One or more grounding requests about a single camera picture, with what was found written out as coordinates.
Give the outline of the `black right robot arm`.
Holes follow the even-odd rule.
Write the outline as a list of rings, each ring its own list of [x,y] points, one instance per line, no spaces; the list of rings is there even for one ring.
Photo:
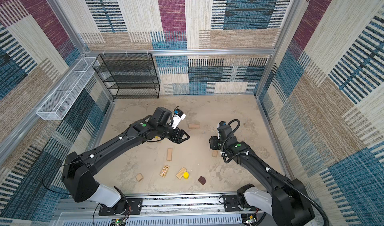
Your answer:
[[[238,190],[242,208],[259,208],[271,215],[278,226],[304,226],[314,219],[313,206],[304,185],[290,180],[264,162],[245,142],[239,142],[234,133],[239,128],[233,122],[219,122],[217,136],[209,140],[212,150],[220,151],[226,164],[235,162],[249,171],[266,189],[261,192],[253,185]]]

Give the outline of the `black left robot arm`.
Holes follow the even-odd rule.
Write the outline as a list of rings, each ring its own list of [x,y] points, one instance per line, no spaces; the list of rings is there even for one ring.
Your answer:
[[[185,117],[186,114],[178,108],[170,111],[157,107],[153,115],[130,124],[121,134],[106,143],[80,155],[76,152],[67,155],[62,182],[74,201],[81,203],[90,200],[99,203],[112,215],[127,214],[130,206],[122,191],[98,183],[94,176],[126,151],[150,142],[155,137],[168,139],[175,144],[187,141],[189,135],[178,128]]]

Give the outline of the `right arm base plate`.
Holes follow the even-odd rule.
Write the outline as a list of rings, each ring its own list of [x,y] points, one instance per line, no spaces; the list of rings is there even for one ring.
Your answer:
[[[221,205],[224,206],[225,212],[264,212],[259,208],[256,207],[250,207],[245,208],[240,205],[240,202],[236,195],[221,195],[218,198],[218,201]]]

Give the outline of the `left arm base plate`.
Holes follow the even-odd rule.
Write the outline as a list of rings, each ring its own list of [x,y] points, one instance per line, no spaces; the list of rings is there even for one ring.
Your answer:
[[[142,210],[143,198],[124,198],[111,208],[102,205],[99,216],[128,216],[139,215]]]

